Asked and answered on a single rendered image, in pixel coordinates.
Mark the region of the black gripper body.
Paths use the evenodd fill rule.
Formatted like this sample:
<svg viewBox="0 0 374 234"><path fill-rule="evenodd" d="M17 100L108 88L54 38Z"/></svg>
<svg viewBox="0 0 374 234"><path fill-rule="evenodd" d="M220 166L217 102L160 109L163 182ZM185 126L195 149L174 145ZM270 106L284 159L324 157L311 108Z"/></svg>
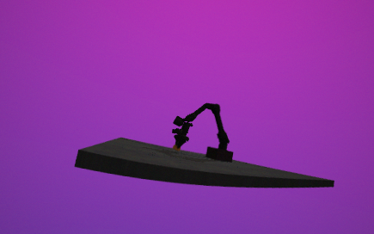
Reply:
<svg viewBox="0 0 374 234"><path fill-rule="evenodd" d="M188 130L185 129L185 128L182 128L182 133L181 135L175 135L174 138L176 139L182 139L184 141L188 141L189 140L189 137L187 137L187 133L188 133Z"/></svg>

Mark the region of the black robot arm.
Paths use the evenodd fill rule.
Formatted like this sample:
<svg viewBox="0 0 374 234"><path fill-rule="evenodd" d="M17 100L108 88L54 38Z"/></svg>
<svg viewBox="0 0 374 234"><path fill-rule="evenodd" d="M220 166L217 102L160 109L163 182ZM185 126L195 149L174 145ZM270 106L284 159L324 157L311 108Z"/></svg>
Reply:
<svg viewBox="0 0 374 234"><path fill-rule="evenodd" d="M217 134L218 142L219 142L218 149L222 149L222 150L227 151L227 146L228 146L227 143L229 143L230 140L228 139L228 136L223 129L222 119L221 119L221 115L220 115L221 108L220 108L219 104L217 104L217 103L216 104L205 103L202 107L197 109L195 112L187 115L186 118L184 118L184 119L182 119L179 116L176 116L173 124L175 124L177 126L182 126L182 128L185 128L185 129L189 130L189 127L193 126L193 123L189 123L189 122L194 121L195 118L200 113L202 113L205 109L210 109L213 112L213 114L215 115L215 119L216 119L216 122L217 122L217 125L218 125L218 134ZM185 122L185 121L187 121L187 122ZM177 134L181 135L182 129L180 129L180 130L179 130L179 128L173 129L172 133L177 133Z"/></svg>

